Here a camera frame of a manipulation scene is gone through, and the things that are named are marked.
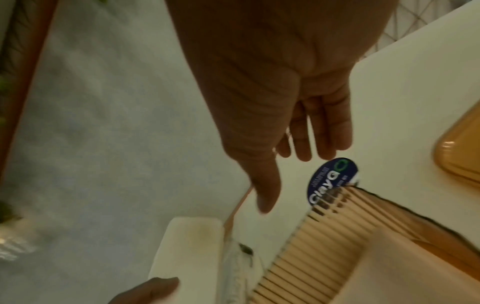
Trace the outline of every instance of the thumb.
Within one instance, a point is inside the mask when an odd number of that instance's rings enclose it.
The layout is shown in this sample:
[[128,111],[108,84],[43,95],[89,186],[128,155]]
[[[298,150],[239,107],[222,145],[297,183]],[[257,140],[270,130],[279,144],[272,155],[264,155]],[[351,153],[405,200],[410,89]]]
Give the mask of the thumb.
[[108,304],[150,304],[171,295],[179,286],[179,279],[152,278],[143,284],[120,293]]
[[258,209],[269,213],[280,196],[282,182],[276,156],[271,151],[261,159],[238,160],[257,193]]

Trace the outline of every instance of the hand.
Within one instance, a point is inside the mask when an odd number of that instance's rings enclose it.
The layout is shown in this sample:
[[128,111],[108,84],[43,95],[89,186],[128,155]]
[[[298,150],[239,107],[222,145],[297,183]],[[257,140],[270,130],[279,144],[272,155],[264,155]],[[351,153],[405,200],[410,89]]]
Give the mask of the hand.
[[120,293],[108,304],[149,304],[167,298],[179,286],[179,279],[152,278],[143,284]]
[[349,76],[398,0],[166,0],[223,147],[269,212],[281,188],[275,160],[323,159],[352,144]]

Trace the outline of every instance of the sticker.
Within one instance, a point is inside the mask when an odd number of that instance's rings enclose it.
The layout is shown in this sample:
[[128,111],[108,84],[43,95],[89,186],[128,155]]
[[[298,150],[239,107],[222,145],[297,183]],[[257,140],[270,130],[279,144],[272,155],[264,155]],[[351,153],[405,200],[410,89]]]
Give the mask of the sticker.
[[340,157],[326,162],[308,183],[306,190],[308,203],[315,205],[321,198],[325,200],[323,196],[332,188],[356,183],[358,171],[357,165],[348,158]]

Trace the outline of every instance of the person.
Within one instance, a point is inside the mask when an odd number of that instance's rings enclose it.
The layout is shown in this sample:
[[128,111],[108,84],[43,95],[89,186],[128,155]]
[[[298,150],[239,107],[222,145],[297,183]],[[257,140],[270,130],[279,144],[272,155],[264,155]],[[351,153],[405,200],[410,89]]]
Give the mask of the person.
[[[398,0],[166,0],[223,148],[249,176],[258,208],[277,201],[276,153],[332,159],[352,144],[349,76]],[[110,304],[149,303],[177,281],[150,280]]]

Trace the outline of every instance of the green ring logo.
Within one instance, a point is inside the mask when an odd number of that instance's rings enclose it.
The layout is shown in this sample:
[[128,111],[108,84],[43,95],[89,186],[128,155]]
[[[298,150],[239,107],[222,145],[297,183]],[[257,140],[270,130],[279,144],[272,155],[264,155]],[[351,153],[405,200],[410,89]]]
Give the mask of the green ring logo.
[[349,161],[346,159],[341,159],[338,162],[336,162],[335,166],[333,166],[333,169],[336,172],[342,172],[344,171],[347,167],[349,166]]

